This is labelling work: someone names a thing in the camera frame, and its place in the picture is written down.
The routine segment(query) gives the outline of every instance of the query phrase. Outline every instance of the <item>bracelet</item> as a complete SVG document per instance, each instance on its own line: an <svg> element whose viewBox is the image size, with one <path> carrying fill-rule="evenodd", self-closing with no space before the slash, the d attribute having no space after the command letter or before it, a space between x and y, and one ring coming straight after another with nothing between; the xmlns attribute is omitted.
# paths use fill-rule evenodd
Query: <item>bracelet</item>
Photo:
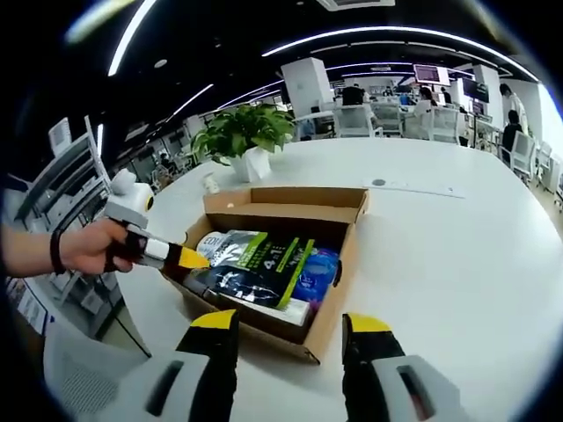
<svg viewBox="0 0 563 422"><path fill-rule="evenodd" d="M53 270L57 275L66 272L66 269L62 265L62 261L61 261L61 251L60 251L61 234L62 234L61 230L55 230L51 235L51 242L49 244L49 249L51 252L51 263L53 264Z"/></svg>

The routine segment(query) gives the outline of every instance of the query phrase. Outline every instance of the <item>green leaves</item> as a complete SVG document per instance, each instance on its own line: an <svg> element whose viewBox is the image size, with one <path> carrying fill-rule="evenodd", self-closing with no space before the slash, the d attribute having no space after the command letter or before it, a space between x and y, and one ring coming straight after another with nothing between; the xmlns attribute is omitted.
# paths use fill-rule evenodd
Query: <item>green leaves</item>
<svg viewBox="0 0 563 422"><path fill-rule="evenodd" d="M198 157L207 154L226 165L221 157L242 156L254 146L270 152L275 152L276 145L283 149L286 134L292 135L293 130L291 116L275 106L241 105L217 115L194 137L192 149Z"/></svg>

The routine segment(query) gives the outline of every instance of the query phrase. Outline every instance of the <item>cardboard box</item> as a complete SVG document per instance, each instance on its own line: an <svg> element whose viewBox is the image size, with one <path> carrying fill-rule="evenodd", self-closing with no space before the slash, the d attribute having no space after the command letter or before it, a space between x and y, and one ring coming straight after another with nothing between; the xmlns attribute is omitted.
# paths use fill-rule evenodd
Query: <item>cardboard box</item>
<svg viewBox="0 0 563 422"><path fill-rule="evenodd" d="M334 325L340 321L340 308L353 280L357 261L355 223L366 211L368 195L366 189L331 187L221 192L203 198L205 215L187 230L185 246L192 249L211 231L241 229L312 238L316 239L315 245L339 251L341 271L326 292L317 315L304 327L297 328L228 299L219 297L213 303L206 302L181 285L185 274L166 273L165 276L184 295L191 310L212 312L238 308L242 335L320 363Z"/></svg>

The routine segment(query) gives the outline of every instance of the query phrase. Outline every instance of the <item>round table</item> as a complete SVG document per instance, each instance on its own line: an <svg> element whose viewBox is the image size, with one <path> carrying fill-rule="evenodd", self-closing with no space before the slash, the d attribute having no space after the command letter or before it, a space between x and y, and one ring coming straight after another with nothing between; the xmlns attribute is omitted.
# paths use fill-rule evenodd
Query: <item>round table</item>
<svg viewBox="0 0 563 422"><path fill-rule="evenodd" d="M515 416L550 370L563 322L563 243L520 180L491 154L407 139L299 142L271 166L254 186L363 187L385 178L463 193L372 189L342 312L388 323L407 354L460 388L474 418ZM248 186L230 168L203 164L157 195L148 230L181 242L203 213L201 179L210 171L222 189ZM174 348L189 324L180 294L151 268L118 281L149 349ZM231 420L346 420L340 351L339 326L320 367L243 345Z"/></svg>

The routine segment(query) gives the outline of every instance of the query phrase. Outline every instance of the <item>potted plant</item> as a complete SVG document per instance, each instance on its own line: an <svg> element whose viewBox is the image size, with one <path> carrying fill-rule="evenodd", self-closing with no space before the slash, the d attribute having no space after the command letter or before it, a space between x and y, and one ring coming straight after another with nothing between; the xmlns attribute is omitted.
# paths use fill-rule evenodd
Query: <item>potted plant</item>
<svg viewBox="0 0 563 422"><path fill-rule="evenodd" d="M273 105L241 105L219 113L194 137L196 156L231 165L244 182L254 182L270 172L268 152L283 149L287 134L293 134L291 115Z"/></svg>

